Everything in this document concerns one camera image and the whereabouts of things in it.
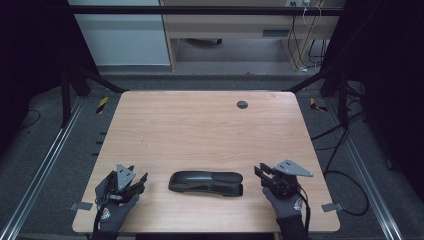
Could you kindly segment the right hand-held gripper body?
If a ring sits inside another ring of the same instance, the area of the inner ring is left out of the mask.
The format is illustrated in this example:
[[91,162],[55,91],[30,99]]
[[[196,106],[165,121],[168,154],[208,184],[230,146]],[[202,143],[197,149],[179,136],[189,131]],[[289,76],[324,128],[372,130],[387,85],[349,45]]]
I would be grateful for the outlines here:
[[313,177],[314,174],[292,160],[284,160],[267,170],[272,176],[269,189],[279,199],[290,198],[297,194],[301,185],[297,177]]

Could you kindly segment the person's right hand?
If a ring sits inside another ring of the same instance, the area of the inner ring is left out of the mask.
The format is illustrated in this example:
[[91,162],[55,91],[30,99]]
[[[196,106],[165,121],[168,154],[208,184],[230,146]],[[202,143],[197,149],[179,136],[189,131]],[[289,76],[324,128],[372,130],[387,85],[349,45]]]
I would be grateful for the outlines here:
[[267,187],[262,189],[262,193],[271,203],[278,219],[285,219],[301,215],[303,199],[299,193],[285,199],[277,198]]

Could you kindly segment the yellow-handled tool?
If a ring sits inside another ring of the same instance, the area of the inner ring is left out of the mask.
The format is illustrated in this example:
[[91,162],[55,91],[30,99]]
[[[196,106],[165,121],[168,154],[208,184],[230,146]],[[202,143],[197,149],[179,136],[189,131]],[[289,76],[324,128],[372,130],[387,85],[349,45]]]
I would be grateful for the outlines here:
[[108,99],[109,99],[108,97],[103,97],[100,100],[99,105],[96,109],[96,114],[101,114],[103,112],[103,109],[104,109],[106,103],[108,102]]

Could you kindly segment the aluminium floor rail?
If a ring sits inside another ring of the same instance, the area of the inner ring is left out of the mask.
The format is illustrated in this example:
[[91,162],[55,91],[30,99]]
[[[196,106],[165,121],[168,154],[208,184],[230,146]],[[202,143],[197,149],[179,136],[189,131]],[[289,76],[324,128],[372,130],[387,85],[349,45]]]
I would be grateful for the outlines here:
[[75,122],[78,119],[81,109],[86,102],[86,97],[77,97],[72,107],[71,115],[68,122],[60,128],[60,131],[55,137],[54,142],[50,146],[41,165],[37,169],[29,187],[23,195],[19,205],[15,209],[13,215],[6,222],[5,227],[0,231],[0,240],[15,240],[27,219],[27,216],[32,210],[35,201],[42,190],[50,172],[56,163],[71,131],[74,128]]
[[404,240],[404,237],[400,232],[400,229],[394,220],[380,189],[378,188],[371,172],[367,169],[354,139],[351,136],[351,133],[353,132],[353,127],[351,126],[352,121],[349,120],[348,123],[349,133],[345,137],[345,146],[358,180],[368,197],[370,208],[372,209],[386,240]]

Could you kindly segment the black frame strut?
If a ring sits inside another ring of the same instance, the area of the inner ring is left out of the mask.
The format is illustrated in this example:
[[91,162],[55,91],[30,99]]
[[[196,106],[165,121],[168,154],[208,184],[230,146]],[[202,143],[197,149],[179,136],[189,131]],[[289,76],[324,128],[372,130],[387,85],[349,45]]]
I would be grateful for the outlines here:
[[343,70],[328,67],[321,68],[320,71],[306,80],[298,83],[287,89],[288,92],[297,93],[300,90],[312,85],[320,80],[323,80],[319,93],[322,97],[332,97],[337,93],[338,97],[338,120],[344,129],[348,128],[349,120],[347,113],[347,80]]
[[87,96],[91,89],[86,80],[91,79],[105,88],[115,92],[124,93],[126,89],[107,81],[100,76],[80,65],[67,65],[61,72],[61,94],[62,94],[62,124],[64,128],[71,119],[70,87],[73,87],[78,96]]

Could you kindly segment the black curtain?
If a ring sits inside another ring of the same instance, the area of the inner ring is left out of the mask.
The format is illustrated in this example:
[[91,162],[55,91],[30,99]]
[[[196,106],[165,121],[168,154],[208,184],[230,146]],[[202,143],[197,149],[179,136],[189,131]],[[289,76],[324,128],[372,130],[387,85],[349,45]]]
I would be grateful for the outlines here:
[[0,156],[12,145],[30,100],[60,85],[62,67],[47,30],[70,61],[97,71],[75,17],[39,10],[42,5],[68,4],[68,0],[0,0]]
[[424,200],[424,0],[345,0],[356,15],[339,18],[329,66],[351,37],[346,78],[365,87],[364,108],[393,166]]

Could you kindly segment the yellow black striped tape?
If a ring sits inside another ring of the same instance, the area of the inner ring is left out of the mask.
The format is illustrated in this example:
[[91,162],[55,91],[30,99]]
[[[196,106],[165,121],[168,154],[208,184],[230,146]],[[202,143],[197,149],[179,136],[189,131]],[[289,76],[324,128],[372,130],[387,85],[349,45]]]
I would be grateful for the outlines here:
[[311,109],[315,109],[321,112],[327,112],[328,109],[326,107],[320,107],[316,104],[316,101],[314,98],[310,98],[310,107]]

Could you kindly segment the light wooden desk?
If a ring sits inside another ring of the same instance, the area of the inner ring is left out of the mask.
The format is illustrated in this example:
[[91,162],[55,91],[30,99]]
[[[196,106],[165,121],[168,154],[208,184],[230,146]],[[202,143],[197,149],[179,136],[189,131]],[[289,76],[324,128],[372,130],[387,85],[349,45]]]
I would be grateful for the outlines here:
[[[162,6],[342,7],[346,0],[159,0]],[[315,39],[332,37],[336,16],[165,15],[168,39],[277,39],[294,70],[306,66],[304,55]]]

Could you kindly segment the black stapler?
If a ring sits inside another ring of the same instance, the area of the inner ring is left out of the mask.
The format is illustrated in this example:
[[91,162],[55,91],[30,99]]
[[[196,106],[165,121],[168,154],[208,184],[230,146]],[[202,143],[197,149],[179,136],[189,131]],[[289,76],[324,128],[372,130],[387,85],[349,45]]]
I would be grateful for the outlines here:
[[168,189],[175,192],[204,192],[228,197],[243,195],[243,176],[236,172],[178,171]]

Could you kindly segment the black horizontal frame bar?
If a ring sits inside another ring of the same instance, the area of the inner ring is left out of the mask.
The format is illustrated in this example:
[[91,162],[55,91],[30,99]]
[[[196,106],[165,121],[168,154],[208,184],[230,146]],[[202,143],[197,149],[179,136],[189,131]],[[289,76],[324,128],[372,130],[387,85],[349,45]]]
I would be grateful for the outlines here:
[[71,5],[75,14],[162,14],[162,15],[308,15],[341,16],[345,8],[230,7],[230,6],[85,6]]

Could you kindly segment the white cabinet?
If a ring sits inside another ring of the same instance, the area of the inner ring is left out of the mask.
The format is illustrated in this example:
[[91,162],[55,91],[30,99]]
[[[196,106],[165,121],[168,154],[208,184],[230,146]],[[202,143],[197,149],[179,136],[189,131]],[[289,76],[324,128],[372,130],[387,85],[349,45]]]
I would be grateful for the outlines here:
[[161,15],[76,14],[98,66],[169,65]]

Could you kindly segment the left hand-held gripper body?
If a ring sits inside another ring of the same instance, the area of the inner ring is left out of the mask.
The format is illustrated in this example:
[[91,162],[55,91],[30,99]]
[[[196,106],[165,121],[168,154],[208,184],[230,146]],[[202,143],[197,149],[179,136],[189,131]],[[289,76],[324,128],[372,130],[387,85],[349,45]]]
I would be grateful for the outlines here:
[[134,185],[132,181],[136,174],[128,168],[129,167],[118,164],[117,169],[107,176],[103,197],[106,203],[128,203],[135,195],[132,192],[132,186]]

